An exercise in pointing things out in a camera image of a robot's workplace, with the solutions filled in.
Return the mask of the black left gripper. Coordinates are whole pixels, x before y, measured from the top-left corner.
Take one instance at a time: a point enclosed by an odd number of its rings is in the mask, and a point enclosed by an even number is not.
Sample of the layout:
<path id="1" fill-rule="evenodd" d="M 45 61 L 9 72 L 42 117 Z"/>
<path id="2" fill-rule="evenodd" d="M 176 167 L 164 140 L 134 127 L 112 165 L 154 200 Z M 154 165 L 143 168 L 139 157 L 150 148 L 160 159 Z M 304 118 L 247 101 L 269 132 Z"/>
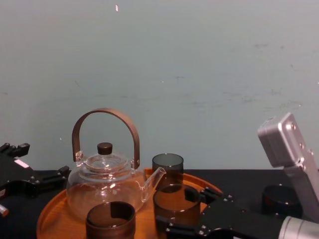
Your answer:
<path id="1" fill-rule="evenodd" d="M 14 158 L 28 155 L 29 149 L 28 143 L 18 146 L 4 143 L 0 146 L 0 199 L 14 195 L 36 197 L 66 185 L 70 173 L 68 166 L 38 173 Z"/>

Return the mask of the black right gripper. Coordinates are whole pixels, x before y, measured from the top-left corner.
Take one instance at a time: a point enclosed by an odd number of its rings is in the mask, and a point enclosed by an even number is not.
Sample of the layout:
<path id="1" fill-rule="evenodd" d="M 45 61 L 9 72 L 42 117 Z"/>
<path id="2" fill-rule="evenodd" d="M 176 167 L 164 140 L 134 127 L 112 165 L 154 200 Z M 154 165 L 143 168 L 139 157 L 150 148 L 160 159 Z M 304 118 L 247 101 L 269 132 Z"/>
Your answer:
<path id="1" fill-rule="evenodd" d="M 204 203 L 198 225 L 178 223 L 175 218 L 156 216 L 156 231 L 159 239 L 278 239 L 283 218 L 251 212 L 234 203 L 231 194 L 224 194 L 211 187 L 197 191 L 184 189 L 187 201 Z"/>

